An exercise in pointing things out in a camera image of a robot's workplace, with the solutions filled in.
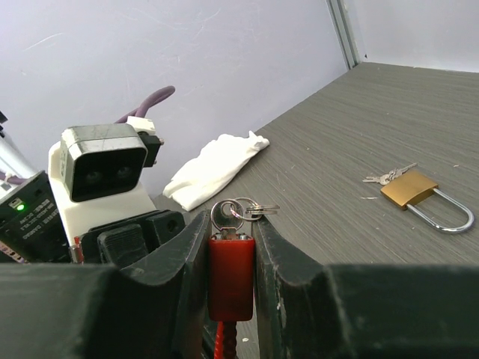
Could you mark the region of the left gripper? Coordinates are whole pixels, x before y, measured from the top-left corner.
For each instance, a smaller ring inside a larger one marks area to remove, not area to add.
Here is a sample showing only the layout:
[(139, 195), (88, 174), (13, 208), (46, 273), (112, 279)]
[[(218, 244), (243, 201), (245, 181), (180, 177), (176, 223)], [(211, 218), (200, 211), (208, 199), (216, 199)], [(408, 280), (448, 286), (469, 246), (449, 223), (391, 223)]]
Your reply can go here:
[(71, 262), (124, 268), (173, 239), (185, 226), (180, 212), (167, 209), (100, 225), (74, 238)]

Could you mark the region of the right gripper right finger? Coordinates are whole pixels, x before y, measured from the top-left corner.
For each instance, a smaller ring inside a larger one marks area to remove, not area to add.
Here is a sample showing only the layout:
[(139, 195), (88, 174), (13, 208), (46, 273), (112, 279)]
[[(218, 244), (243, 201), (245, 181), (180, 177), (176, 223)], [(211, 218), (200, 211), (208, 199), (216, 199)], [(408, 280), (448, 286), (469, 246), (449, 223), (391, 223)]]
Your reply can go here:
[(476, 358), (478, 268), (322, 265), (253, 226), (262, 358)]

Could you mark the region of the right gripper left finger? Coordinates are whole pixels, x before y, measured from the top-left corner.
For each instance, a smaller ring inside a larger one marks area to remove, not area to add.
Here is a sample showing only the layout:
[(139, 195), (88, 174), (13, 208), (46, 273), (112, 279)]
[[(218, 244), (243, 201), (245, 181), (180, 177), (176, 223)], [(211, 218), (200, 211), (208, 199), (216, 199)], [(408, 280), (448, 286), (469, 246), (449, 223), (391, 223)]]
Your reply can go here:
[(124, 269), (1, 266), (3, 358), (200, 358), (210, 217)]

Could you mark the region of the brass padlock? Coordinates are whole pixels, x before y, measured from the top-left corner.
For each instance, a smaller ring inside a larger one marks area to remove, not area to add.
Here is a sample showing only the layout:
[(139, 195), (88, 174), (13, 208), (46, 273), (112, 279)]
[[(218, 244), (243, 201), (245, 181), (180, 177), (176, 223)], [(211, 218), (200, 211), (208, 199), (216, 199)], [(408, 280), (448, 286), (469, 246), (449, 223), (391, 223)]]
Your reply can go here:
[[(430, 227), (441, 233), (456, 235), (472, 229), (475, 224), (475, 214), (473, 211), (441, 191), (437, 182), (415, 170), (417, 165), (417, 163), (412, 163), (402, 168), (394, 168), (383, 175), (367, 176), (362, 182), (372, 182), (381, 185), (380, 192), (385, 198), (403, 211), (409, 210)], [(416, 207), (420, 202), (433, 195), (441, 197), (462, 211), (467, 217), (466, 222), (458, 227), (445, 227), (435, 222)]]

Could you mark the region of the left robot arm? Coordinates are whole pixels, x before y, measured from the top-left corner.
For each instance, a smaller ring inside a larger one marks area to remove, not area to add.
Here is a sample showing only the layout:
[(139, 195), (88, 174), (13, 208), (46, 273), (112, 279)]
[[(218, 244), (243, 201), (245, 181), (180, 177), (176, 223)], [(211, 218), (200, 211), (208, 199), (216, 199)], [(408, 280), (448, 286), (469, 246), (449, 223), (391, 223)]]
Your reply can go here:
[(140, 181), (161, 146), (141, 117), (65, 129), (48, 168), (1, 196), (1, 250), (19, 263), (125, 267), (164, 245), (184, 218), (157, 209)]

